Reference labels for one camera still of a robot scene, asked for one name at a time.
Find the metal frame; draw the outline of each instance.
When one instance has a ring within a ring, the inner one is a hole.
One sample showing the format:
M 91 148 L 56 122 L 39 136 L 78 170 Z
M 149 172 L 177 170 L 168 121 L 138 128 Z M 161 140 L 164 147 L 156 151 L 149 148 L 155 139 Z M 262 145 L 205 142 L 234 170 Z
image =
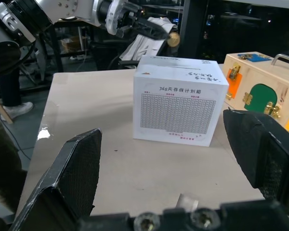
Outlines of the metal frame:
M 197 58 L 210 0 L 185 0 L 181 23 L 179 57 Z

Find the black pants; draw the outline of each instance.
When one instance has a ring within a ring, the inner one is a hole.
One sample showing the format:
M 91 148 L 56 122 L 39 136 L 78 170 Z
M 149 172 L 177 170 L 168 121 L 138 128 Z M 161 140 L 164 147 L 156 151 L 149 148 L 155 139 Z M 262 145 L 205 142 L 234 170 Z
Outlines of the black pants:
M 21 105 L 19 89 L 19 68 L 0 77 L 0 93 L 4 106 L 14 107 Z

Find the metal handle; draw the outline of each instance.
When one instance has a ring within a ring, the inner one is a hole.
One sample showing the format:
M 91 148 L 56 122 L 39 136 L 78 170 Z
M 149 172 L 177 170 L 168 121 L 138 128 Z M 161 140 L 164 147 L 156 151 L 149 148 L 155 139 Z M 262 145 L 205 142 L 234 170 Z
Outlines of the metal handle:
M 275 65 L 276 61 L 277 61 L 279 58 L 284 58 L 284 59 L 289 60 L 289 56 L 288 56 L 288 55 L 278 54 L 277 56 L 275 56 L 275 58 L 274 58 L 274 60 L 272 61 L 271 65 Z

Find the robotic arm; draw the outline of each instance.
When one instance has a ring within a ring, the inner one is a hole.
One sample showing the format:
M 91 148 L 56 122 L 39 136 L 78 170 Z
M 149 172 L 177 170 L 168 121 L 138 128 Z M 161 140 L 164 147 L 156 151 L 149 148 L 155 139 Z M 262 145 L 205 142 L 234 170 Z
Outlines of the robotic arm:
M 36 36 L 60 18 L 76 17 L 104 26 L 120 38 L 134 31 L 154 40 L 167 39 L 161 27 L 140 17 L 142 7 L 128 0 L 12 0 L 0 3 L 0 75 L 18 67 L 19 48 L 34 49 Z

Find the white sneaker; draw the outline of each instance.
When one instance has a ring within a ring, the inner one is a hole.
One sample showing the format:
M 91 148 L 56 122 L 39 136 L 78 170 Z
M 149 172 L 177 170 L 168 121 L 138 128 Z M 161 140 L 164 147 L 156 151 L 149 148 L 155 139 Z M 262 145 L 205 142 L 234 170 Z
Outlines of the white sneaker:
M 14 119 L 17 116 L 23 115 L 29 111 L 31 111 L 31 109 L 33 108 L 33 103 L 31 102 L 26 102 L 26 103 L 22 103 L 19 106 L 15 106 L 15 107 L 6 107 L 3 106 L 3 108 L 6 110 L 6 112 L 9 114 L 9 116 L 11 117 L 11 119 Z

